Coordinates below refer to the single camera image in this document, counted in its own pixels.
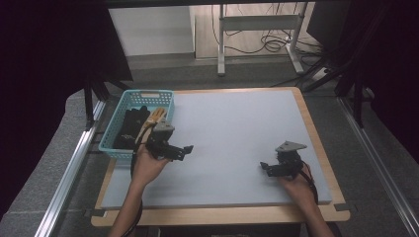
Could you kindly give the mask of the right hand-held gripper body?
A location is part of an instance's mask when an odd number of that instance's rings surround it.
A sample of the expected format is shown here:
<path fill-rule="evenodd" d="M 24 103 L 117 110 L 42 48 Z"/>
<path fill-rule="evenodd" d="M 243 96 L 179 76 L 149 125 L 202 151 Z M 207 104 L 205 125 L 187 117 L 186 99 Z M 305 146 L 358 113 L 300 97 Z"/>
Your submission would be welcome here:
<path fill-rule="evenodd" d="M 276 148 L 279 161 L 277 175 L 279 177 L 292 177 L 293 179 L 296 177 L 303 167 L 303 162 L 297 151 L 305 148 L 305 144 L 291 141 L 285 141 Z"/>

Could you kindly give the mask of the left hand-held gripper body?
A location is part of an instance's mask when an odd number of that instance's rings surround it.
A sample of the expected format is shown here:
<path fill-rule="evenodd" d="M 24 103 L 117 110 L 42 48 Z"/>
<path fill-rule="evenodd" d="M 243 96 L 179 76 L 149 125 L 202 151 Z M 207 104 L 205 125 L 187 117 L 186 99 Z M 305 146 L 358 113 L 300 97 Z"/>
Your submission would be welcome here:
<path fill-rule="evenodd" d="M 173 134 L 173 131 L 174 127 L 165 118 L 159 121 L 152 128 L 145 146 L 154 158 L 159 159 L 166 153 L 174 153 L 170 149 L 171 146 L 168 142 L 171 135 Z"/>

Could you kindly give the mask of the turquoise plastic basket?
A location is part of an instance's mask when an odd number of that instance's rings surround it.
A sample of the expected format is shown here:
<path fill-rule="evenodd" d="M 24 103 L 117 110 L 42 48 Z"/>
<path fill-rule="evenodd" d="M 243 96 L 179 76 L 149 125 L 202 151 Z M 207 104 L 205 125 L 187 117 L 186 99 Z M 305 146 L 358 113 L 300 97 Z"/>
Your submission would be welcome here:
<path fill-rule="evenodd" d="M 130 159 L 132 149 L 115 149 L 115 138 L 120 131 L 127 110 L 147 106 L 150 113 L 157 108 L 166 110 L 165 118 L 172 120 L 174 115 L 174 92 L 169 90 L 126 90 L 123 92 L 114 114 L 99 144 L 99 150 L 115 159 Z"/>

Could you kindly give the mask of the person's right hand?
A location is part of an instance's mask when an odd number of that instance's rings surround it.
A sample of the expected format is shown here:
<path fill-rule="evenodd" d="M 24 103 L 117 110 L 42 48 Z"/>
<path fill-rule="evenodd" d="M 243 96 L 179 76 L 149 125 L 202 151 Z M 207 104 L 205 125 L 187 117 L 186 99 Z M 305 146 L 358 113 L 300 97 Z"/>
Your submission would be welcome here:
<path fill-rule="evenodd" d="M 300 209 L 307 209 L 316 205 L 315 194 L 307 180 L 311 178 L 310 169 L 304 164 L 301 172 L 294 179 L 279 177 L 278 182 Z"/>

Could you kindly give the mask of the person's left hand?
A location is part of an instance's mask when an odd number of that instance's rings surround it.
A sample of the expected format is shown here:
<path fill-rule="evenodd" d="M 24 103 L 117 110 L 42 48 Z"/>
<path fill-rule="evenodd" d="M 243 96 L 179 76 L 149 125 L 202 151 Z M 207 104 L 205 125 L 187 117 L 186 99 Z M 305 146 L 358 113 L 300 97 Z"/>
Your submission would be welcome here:
<path fill-rule="evenodd" d="M 131 185 L 136 189 L 144 189 L 149 183 L 155 180 L 163 171 L 170 159 L 155 159 L 152 154 L 141 145 L 136 154 Z"/>

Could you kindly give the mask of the grey foam mat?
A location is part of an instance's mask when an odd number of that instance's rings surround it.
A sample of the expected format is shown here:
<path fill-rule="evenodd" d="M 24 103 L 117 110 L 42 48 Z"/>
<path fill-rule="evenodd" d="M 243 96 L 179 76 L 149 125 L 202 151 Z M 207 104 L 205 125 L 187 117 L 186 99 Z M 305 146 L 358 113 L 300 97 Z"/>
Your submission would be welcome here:
<path fill-rule="evenodd" d="M 291 90 L 177 94 L 172 124 L 170 144 L 193 150 L 146 187 L 147 208 L 288 204 L 261 167 L 276 164 L 276 149 L 286 141 L 301 144 L 320 202 L 332 200 Z"/>

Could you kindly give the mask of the wooden table board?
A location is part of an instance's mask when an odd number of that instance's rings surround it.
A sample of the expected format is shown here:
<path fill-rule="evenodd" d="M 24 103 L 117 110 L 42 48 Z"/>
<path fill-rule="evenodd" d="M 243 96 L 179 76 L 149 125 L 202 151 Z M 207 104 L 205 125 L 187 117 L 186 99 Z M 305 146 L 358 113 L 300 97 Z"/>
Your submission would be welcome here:
<path fill-rule="evenodd" d="M 328 203 L 319 201 L 319 208 L 328 221 L 346 221 L 350 211 L 343 198 L 327 155 L 324 151 L 317 130 L 313 124 L 301 91 L 295 87 L 277 89 L 222 89 L 179 91 L 177 94 L 223 93 L 291 90 L 296 98 L 309 137 L 314 146 L 320 167 L 331 191 L 332 200 Z M 245 206 L 210 206 L 210 207 L 169 207 L 147 208 L 139 221 L 142 226 L 194 226 L 194 225 L 231 225 L 231 224 L 271 224 L 301 222 L 303 217 L 298 208 L 290 201 L 288 204 L 245 205 Z"/>

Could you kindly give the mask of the black metal stand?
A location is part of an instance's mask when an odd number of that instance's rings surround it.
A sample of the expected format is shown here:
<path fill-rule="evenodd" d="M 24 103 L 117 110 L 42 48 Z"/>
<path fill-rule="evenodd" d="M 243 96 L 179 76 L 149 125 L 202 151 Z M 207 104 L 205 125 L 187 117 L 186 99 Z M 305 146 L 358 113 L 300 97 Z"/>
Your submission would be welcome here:
<path fill-rule="evenodd" d="M 363 94 L 364 82 L 362 77 L 362 66 L 360 63 L 362 54 L 360 52 L 354 52 L 353 55 L 340 67 L 327 73 L 325 76 L 315 81 L 314 83 L 306 86 L 302 89 L 303 92 L 311 92 L 318 87 L 326 84 L 332 79 L 341 76 L 338 84 L 334 89 L 334 93 L 337 97 L 345 97 L 348 95 L 350 90 L 353 90 L 352 99 L 352 117 L 356 124 L 360 127 L 364 127 L 362 120 L 362 105 L 366 100 Z"/>
<path fill-rule="evenodd" d="M 92 94 L 95 94 L 96 98 L 100 102 L 106 102 L 110 97 L 110 92 L 105 85 L 106 82 L 111 83 L 112 85 L 122 89 L 123 91 L 129 90 L 128 85 L 117 79 L 112 79 L 107 76 L 102 78 L 99 74 L 90 73 L 84 80 L 83 89 L 86 114 L 86 131 L 90 130 L 94 124 L 94 108 Z"/>

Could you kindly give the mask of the white power strip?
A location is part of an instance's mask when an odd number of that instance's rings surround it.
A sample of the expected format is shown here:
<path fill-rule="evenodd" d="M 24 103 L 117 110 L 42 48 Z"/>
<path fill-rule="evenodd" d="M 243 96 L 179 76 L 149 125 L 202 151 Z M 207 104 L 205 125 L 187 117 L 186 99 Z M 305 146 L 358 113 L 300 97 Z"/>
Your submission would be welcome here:
<path fill-rule="evenodd" d="M 322 67 L 317 72 L 314 73 L 314 75 L 311 77 L 311 79 L 313 81 L 318 81 L 321 78 L 323 78 L 324 76 L 326 76 L 329 72 L 330 72 L 330 70 L 328 68 Z"/>

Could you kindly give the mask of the white panel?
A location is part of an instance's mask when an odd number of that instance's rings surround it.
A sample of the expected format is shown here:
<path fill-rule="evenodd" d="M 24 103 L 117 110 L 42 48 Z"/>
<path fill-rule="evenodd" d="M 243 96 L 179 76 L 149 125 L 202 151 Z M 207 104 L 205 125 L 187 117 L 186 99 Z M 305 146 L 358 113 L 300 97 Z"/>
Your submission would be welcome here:
<path fill-rule="evenodd" d="M 109 10 L 127 56 L 192 53 L 195 20 L 189 6 Z"/>

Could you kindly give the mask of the black curtain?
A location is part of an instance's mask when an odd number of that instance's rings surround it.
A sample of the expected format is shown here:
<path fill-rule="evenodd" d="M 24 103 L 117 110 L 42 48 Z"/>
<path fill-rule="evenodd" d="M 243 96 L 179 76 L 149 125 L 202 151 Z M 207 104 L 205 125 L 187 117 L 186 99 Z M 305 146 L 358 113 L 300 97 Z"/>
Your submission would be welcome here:
<path fill-rule="evenodd" d="M 37 167 L 69 96 L 131 74 L 106 0 L 0 0 L 0 219 Z"/>
<path fill-rule="evenodd" d="M 354 64 L 335 93 L 371 89 L 372 109 L 419 163 L 419 0 L 317 0 L 307 32 L 336 66 Z"/>

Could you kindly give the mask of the aluminium rail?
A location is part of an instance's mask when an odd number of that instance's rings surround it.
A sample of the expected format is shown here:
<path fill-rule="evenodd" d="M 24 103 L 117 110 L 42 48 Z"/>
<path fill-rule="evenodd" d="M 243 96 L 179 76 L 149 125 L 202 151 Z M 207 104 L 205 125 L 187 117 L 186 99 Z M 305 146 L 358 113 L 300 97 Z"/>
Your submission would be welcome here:
<path fill-rule="evenodd" d="M 367 157 L 372 163 L 378 179 L 384 187 L 385 192 L 391 200 L 409 236 L 419 237 L 419 217 L 414 212 L 412 206 L 407 200 L 407 197 L 390 176 L 390 173 L 386 169 L 383 161 L 381 160 L 381 157 L 377 153 L 377 150 L 372 144 L 366 131 L 361 128 L 353 118 L 353 110 L 351 109 L 350 105 L 342 98 L 338 98 L 337 102 L 341 106 L 349 125 L 354 130 L 355 135 L 357 136 Z"/>
<path fill-rule="evenodd" d="M 93 124 L 90 129 L 84 130 L 78 140 L 71 159 L 63 173 L 63 176 L 56 188 L 56 191 L 49 203 L 42 218 L 39 228 L 34 237 L 49 237 L 57 223 L 59 215 L 66 203 L 67 197 L 72 189 L 80 167 L 89 149 L 90 143 L 97 130 L 106 102 L 98 102 L 93 110 Z"/>

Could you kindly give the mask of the white metal desk frame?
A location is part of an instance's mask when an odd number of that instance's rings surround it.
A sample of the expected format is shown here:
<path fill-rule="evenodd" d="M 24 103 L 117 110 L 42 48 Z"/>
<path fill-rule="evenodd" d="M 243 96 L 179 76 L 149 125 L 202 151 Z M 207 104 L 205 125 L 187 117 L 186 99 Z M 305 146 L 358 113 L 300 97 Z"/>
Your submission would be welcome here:
<path fill-rule="evenodd" d="M 291 15 L 264 15 L 264 16 L 226 16 L 225 4 L 219 5 L 218 15 L 218 49 L 217 49 L 217 74 L 225 75 L 225 45 L 226 32 L 254 32 L 279 30 L 291 32 L 286 40 L 285 48 L 297 74 L 303 73 L 302 65 L 296 55 L 295 46 L 299 37 L 305 12 L 308 4 L 303 3 L 297 13 Z"/>

